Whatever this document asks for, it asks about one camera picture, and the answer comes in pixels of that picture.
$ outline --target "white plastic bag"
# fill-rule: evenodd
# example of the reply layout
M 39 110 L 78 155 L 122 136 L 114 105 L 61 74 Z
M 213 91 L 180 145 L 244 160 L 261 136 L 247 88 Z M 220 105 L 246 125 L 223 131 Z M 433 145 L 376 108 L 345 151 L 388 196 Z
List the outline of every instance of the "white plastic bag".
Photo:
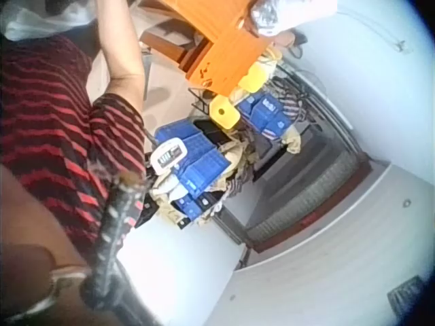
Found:
M 45 0 L 9 0 L 0 15 L 1 33 L 11 41 L 37 39 L 87 25 L 95 19 L 93 0 L 79 0 L 50 16 Z
M 275 36 L 336 11 L 337 0 L 259 0 L 251 9 L 251 18 L 259 34 Z

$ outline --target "striped dress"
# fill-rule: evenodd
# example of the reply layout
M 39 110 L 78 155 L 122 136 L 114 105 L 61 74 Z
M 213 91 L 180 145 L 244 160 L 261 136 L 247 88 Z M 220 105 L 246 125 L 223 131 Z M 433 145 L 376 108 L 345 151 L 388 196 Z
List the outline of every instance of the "striped dress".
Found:
M 1 51 L 1 163 L 87 257 L 109 176 L 145 172 L 141 116 L 115 94 L 90 103 L 91 59 L 66 37 L 14 43 Z M 132 214 L 140 212 L 138 203 Z

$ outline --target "blue basket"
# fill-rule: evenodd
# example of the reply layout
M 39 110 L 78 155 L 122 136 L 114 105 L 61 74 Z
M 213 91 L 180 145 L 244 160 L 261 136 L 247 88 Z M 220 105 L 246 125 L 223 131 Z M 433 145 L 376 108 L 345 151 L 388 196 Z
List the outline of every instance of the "blue basket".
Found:
M 262 135 L 273 141 L 281 137 L 291 124 L 290 118 L 282 111 L 278 111 L 273 119 L 264 127 Z
M 196 162 L 202 155 L 215 148 L 215 145 L 201 132 L 183 139 L 183 143 L 188 153 L 178 164 L 177 176 L 183 173 L 187 166 Z
M 252 107 L 258 103 L 258 101 L 264 96 L 262 91 L 253 93 L 241 101 L 237 105 L 237 109 L 244 117 L 248 118 L 251 116 Z
M 190 195 L 185 195 L 183 198 L 176 200 L 175 202 L 181 211 L 189 217 L 190 221 L 193 221 L 203 213 L 200 206 L 195 203 Z
M 172 171 L 193 199 L 197 199 L 230 165 L 216 146 L 189 120 L 160 127 L 155 137 L 159 143 L 174 137 L 183 141 L 188 153 L 178 163 L 178 168 Z
M 195 125 L 187 119 L 179 120 L 173 122 L 172 124 L 167 124 L 166 126 L 159 127 L 155 132 L 156 140 L 159 143 L 163 143 L 172 138 L 180 138 L 184 140 L 194 134 L 200 134 L 199 130 Z
M 258 132 L 262 132 L 278 111 L 282 111 L 282 104 L 272 95 L 264 95 L 252 108 L 250 122 Z
M 216 149 L 202 155 L 196 162 L 186 167 L 178 175 L 179 182 L 197 199 L 211 185 L 230 162 Z

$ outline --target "woman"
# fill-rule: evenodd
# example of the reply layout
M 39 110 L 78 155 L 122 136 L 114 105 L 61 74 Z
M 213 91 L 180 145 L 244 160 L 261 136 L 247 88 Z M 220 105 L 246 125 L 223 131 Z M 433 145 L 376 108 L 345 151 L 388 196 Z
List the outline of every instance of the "woman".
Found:
M 83 258 L 97 236 L 111 176 L 145 171 L 145 76 L 128 5 L 95 3 L 110 83 L 93 104 L 86 93 L 98 50 L 91 26 L 2 41 L 2 312 L 25 310 L 43 295 L 47 271 L 87 273 Z M 132 215 L 140 212 L 138 205 Z

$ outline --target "yellow plastic part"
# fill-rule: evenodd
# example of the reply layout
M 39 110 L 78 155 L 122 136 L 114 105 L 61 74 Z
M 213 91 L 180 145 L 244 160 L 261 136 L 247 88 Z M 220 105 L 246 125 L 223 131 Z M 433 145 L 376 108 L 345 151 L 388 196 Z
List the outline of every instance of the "yellow plastic part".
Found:
M 239 86 L 249 93 L 255 93 L 266 81 L 267 72 L 260 63 L 255 62 L 251 68 L 249 68 L 247 75 L 240 79 Z
M 210 117 L 223 129 L 231 129 L 240 120 L 240 113 L 230 103 L 228 97 L 217 95 L 210 102 Z
M 249 93 L 255 93 L 267 82 L 275 70 L 282 53 L 273 46 L 267 47 L 263 55 L 249 68 L 247 75 L 240 79 L 239 86 Z

